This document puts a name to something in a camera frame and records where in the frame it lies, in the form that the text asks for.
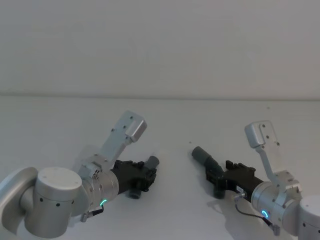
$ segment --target robotic arm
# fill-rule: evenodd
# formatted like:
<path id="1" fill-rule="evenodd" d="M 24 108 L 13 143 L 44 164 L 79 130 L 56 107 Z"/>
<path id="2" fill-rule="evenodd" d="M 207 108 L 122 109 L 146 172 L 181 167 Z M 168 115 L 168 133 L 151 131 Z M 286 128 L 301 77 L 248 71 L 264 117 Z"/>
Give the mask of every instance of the robotic arm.
<path id="1" fill-rule="evenodd" d="M 279 152 L 280 143 L 270 121 L 253 122 L 245 127 L 249 145 L 262 160 L 270 181 L 255 177 L 255 169 L 242 163 L 225 162 L 226 171 L 199 146 L 192 151 L 195 160 L 205 166 L 206 179 L 213 183 L 213 196 L 223 199 L 226 190 L 234 196 L 236 209 L 240 198 L 250 202 L 258 217 L 278 236 L 284 229 L 299 240 L 320 240 L 320 196 L 302 198 L 300 183 L 285 170 Z"/>
<path id="2" fill-rule="evenodd" d="M 151 164 L 119 161 L 126 146 L 138 141 L 145 120 L 126 111 L 111 130 L 100 153 L 90 157 L 78 174 L 66 168 L 17 170 L 0 183 L 0 239 L 18 240 L 22 219 L 25 228 L 40 238 L 63 235 L 71 217 L 81 222 L 104 211 L 104 204 L 127 190 L 147 192 L 156 178 L 159 160 Z"/>

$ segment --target black end effector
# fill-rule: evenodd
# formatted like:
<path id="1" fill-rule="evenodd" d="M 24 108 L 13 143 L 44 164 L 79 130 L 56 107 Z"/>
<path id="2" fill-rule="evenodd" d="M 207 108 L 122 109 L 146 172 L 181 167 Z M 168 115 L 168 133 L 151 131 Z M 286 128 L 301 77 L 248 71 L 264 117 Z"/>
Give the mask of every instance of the black end effector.
<path id="1" fill-rule="evenodd" d="M 245 199 L 251 202 L 253 191 L 263 182 L 255 177 L 256 169 L 242 163 L 235 164 L 227 160 L 227 171 L 223 171 L 222 167 L 199 146 L 192 151 L 192 156 L 205 166 L 206 179 L 214 185 L 213 196 L 217 199 L 223 199 L 225 191 L 231 190 L 236 193 L 245 192 Z"/>
<path id="2" fill-rule="evenodd" d="M 148 169 L 155 169 L 159 165 L 159 159 L 155 156 L 150 156 L 149 159 L 144 163 L 144 167 Z M 137 188 L 132 188 L 129 190 L 128 196 L 132 199 L 140 199 L 141 190 Z"/>
<path id="3" fill-rule="evenodd" d="M 127 190 L 149 191 L 149 187 L 154 183 L 157 176 L 155 167 L 159 164 L 159 160 L 156 157 L 154 158 L 149 164 L 143 161 L 115 161 L 111 171 L 116 175 L 119 182 L 118 194 Z"/>
<path id="4" fill-rule="evenodd" d="M 213 196 L 216 199 L 223 199 L 226 194 L 225 187 L 218 184 L 218 180 L 222 178 L 224 170 L 212 156 L 197 146 L 191 153 L 192 157 L 205 167 L 206 179 L 214 185 Z"/>

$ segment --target white tabletop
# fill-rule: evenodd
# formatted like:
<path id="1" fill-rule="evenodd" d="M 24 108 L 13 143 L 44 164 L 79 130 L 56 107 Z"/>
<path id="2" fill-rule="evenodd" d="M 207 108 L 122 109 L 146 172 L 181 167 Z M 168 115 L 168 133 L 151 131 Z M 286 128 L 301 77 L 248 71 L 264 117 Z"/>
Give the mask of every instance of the white tabletop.
<path id="1" fill-rule="evenodd" d="M 283 161 L 303 195 L 320 194 L 320 102 L 0 97 L 0 180 L 22 167 L 74 168 L 99 149 L 125 110 L 142 115 L 148 128 L 119 159 L 145 161 L 156 153 L 155 183 L 140 200 L 118 196 L 103 214 L 57 240 L 295 239 L 284 231 L 273 237 L 258 219 L 237 213 L 230 194 L 214 199 L 204 168 L 190 153 L 201 146 L 222 165 L 241 162 L 267 180 L 244 127 L 271 120 Z M 253 212 L 245 201 L 239 207 Z M 23 227 L 19 234 L 38 239 Z"/>

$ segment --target white cylindrical joint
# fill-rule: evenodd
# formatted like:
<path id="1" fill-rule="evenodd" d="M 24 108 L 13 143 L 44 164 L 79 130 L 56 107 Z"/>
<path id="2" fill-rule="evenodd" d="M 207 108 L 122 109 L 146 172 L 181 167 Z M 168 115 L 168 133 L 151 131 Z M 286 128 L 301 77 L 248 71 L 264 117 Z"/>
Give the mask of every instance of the white cylindrical joint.
<path id="1" fill-rule="evenodd" d="M 284 205 L 278 205 L 276 199 L 279 188 L 271 182 L 265 181 L 259 184 L 253 191 L 251 203 L 254 209 L 271 221 L 283 228 L 293 236 L 298 235 L 298 199 L 287 199 Z"/>
<path id="2" fill-rule="evenodd" d="M 81 185 L 79 175 L 69 169 L 48 167 L 39 171 L 33 191 L 33 209 L 27 213 L 25 228 L 41 238 L 57 238 L 64 234 Z"/>
<path id="3" fill-rule="evenodd" d="M 299 208 L 299 240 L 320 240 L 320 195 L 304 197 Z"/>

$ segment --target metal bracket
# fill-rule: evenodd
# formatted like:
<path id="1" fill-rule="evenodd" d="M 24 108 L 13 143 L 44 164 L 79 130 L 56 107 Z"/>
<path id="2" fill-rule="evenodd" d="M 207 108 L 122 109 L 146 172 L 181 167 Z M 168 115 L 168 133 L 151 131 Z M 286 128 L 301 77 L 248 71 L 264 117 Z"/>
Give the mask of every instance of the metal bracket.
<path id="1" fill-rule="evenodd" d="M 260 154 L 267 177 L 274 186 L 279 188 L 278 196 L 274 200 L 276 205 L 272 214 L 272 218 L 278 220 L 279 211 L 276 208 L 284 207 L 288 199 L 302 198 L 300 183 L 283 168 L 279 151 L 280 143 L 270 121 L 253 122 L 247 125 L 244 131 L 250 147 Z"/>
<path id="2" fill-rule="evenodd" d="M 135 143 L 147 128 L 144 118 L 132 111 L 126 111 L 111 129 L 100 153 L 88 158 L 78 172 L 83 177 L 99 178 L 99 172 L 109 170 L 126 146 Z"/>

